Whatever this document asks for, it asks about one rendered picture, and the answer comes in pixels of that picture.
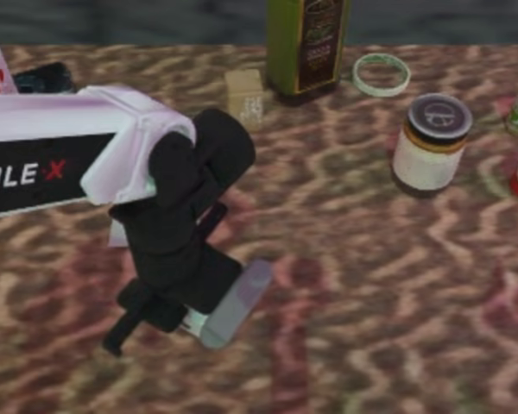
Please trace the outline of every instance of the wooden block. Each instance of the wooden block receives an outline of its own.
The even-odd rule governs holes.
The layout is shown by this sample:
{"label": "wooden block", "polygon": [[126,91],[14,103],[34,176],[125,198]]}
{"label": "wooden block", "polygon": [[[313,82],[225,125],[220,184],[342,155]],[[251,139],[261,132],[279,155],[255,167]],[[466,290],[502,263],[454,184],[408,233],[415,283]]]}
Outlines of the wooden block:
{"label": "wooden block", "polygon": [[256,69],[224,74],[228,89],[228,112],[249,131],[262,126],[263,96],[261,74]]}

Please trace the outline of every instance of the tape roll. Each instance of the tape roll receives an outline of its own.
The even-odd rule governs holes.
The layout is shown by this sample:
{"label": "tape roll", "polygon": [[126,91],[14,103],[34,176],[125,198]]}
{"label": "tape roll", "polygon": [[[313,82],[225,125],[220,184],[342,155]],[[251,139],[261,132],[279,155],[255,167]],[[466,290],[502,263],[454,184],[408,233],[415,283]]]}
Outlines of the tape roll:
{"label": "tape roll", "polygon": [[[393,88],[377,88],[375,86],[368,85],[359,76],[359,70],[365,65],[374,63],[383,63],[388,66],[395,67],[401,73],[401,82]],[[362,93],[370,95],[372,97],[394,97],[405,91],[411,80],[411,71],[407,64],[401,59],[388,53],[369,53],[365,54],[362,58],[355,62],[353,66],[353,84]]]}

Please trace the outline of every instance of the brown patterned tablecloth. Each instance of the brown patterned tablecloth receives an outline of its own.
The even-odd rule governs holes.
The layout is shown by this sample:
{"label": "brown patterned tablecloth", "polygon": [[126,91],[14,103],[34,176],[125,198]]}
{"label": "brown patterned tablecloth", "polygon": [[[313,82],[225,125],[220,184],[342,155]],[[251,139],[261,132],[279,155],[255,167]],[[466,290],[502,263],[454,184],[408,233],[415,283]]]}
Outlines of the brown patterned tablecloth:
{"label": "brown patterned tablecloth", "polygon": [[[1,219],[0,414],[518,414],[518,139],[501,119],[518,47],[353,47],[346,72],[372,51],[410,65],[403,94],[343,83],[298,109],[270,103],[254,135],[258,161],[214,241],[271,259],[276,282],[227,349],[141,326],[113,359],[99,343],[133,273],[106,247],[105,209]],[[63,60],[79,86],[125,83],[187,114],[223,108],[224,72],[264,61],[253,47],[4,53],[12,72]],[[394,187],[388,159],[430,91],[477,122],[454,184],[419,201]]]}

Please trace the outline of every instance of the red label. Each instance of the red label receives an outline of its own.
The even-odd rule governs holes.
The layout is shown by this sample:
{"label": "red label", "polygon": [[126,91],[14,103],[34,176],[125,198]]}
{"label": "red label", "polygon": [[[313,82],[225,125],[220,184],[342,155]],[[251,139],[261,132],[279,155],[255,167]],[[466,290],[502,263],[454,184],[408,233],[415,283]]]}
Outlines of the red label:
{"label": "red label", "polygon": [[304,0],[298,91],[336,80],[344,0]]}

